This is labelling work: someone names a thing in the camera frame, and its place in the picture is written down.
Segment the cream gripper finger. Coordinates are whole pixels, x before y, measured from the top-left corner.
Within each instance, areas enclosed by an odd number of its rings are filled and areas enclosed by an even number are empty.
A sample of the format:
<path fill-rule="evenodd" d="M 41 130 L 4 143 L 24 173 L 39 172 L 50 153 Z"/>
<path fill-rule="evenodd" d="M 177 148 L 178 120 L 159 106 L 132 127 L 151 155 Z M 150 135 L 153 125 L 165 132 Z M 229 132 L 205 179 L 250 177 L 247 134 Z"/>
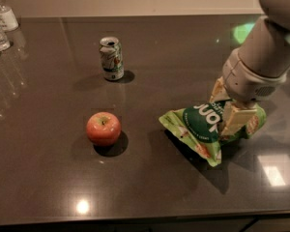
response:
<path fill-rule="evenodd" d="M 222 113 L 219 134 L 221 136 L 234 135 L 256 114 L 256 111 L 255 103 L 228 101 Z"/>
<path fill-rule="evenodd" d="M 217 79 L 214 85 L 209 102 L 221 102 L 229 100 L 230 97 L 228 96 L 227 91 L 225 89 L 223 77 L 220 77 Z"/>

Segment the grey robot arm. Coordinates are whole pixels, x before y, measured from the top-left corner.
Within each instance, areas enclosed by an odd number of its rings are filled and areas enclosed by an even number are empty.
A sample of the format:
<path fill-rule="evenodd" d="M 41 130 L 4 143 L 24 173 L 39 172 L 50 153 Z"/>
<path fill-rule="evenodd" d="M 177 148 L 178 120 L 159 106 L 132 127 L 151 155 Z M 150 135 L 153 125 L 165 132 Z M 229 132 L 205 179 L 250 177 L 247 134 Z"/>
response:
<path fill-rule="evenodd" d="M 211 102 L 229 98 L 218 133 L 232 135 L 255 114 L 256 104 L 286 81 L 290 70 L 290 0 L 259 0 L 264 14 L 234 49 L 216 81 Z"/>

